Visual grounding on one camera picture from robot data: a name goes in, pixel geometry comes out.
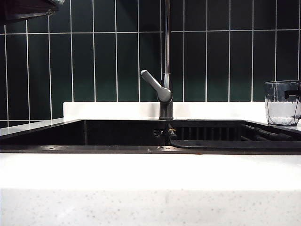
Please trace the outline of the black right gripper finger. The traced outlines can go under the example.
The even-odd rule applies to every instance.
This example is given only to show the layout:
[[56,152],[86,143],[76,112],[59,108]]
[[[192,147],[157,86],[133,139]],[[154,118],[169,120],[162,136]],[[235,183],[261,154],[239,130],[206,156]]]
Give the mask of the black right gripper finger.
[[288,99],[290,96],[301,96],[300,90],[286,90],[284,92],[285,99]]

